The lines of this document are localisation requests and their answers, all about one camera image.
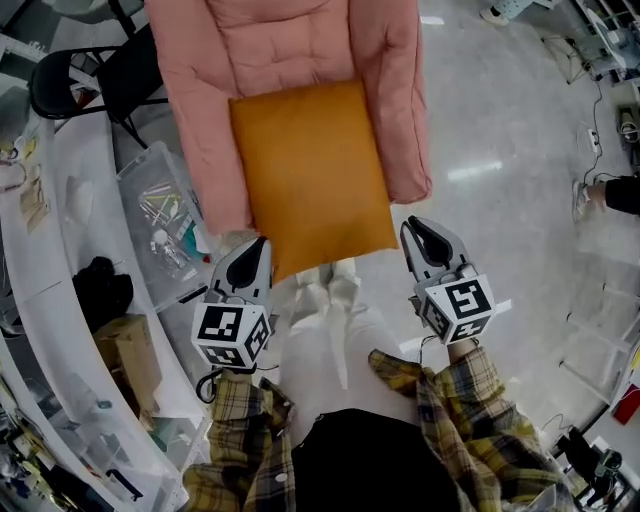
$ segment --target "black folding chair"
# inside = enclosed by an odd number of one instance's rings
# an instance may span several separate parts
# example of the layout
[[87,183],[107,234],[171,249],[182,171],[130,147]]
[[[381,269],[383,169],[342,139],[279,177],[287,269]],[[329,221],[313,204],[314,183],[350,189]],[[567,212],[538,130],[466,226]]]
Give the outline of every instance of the black folding chair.
[[[114,51],[103,60],[101,54]],[[77,54],[92,54],[98,62],[94,75],[98,80],[104,106],[81,108],[73,97],[69,78],[71,59]],[[153,34],[149,25],[140,29],[122,46],[99,46],[63,50],[47,55],[36,64],[29,81],[33,110],[47,119],[69,119],[93,112],[109,114],[144,149],[147,145],[136,131],[131,113],[140,105],[167,103],[167,99],[148,99],[162,86]]]

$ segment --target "pink armchair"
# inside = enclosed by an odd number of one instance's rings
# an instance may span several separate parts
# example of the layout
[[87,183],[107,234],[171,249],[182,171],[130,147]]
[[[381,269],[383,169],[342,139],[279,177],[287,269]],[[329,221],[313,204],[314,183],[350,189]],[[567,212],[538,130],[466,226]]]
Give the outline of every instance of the pink armchair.
[[389,200],[431,194],[416,0],[146,0],[213,234],[251,227],[229,98],[362,78]]

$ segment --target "plaid shirt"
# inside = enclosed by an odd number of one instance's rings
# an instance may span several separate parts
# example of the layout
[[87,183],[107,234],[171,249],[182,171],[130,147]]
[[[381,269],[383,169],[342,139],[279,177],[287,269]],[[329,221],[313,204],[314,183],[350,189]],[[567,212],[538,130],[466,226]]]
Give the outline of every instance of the plaid shirt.
[[[379,351],[370,354],[369,364],[391,389],[416,399],[424,441],[456,482],[460,510],[522,510],[534,500],[528,510],[573,510],[533,426],[504,399],[504,384],[484,349],[438,375]],[[292,412],[266,379],[259,388],[221,379],[209,432],[211,464],[185,473],[185,510],[295,511],[287,434]],[[555,505],[536,500],[543,491],[555,492]]]

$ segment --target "white pants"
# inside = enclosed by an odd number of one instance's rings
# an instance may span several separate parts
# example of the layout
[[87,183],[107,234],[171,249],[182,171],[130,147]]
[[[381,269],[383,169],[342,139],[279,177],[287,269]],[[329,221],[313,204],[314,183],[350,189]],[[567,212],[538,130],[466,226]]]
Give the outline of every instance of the white pants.
[[[415,400],[392,391],[369,367],[373,349],[400,357],[398,344],[378,311],[358,302],[359,286],[340,278],[327,290],[309,284],[298,290],[289,337],[282,348],[280,387],[296,405],[291,440],[300,444],[322,413],[360,409],[418,425]],[[339,366],[346,368],[346,389]]]

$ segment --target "plastic storage bin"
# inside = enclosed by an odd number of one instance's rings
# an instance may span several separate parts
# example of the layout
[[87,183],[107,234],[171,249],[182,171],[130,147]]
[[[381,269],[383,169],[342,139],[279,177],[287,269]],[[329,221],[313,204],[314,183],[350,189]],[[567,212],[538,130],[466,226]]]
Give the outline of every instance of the plastic storage bin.
[[206,228],[190,186],[176,180],[186,175],[180,165],[155,142],[118,175],[131,241],[157,312],[202,290],[212,271],[205,262],[211,256],[196,249],[194,227]]

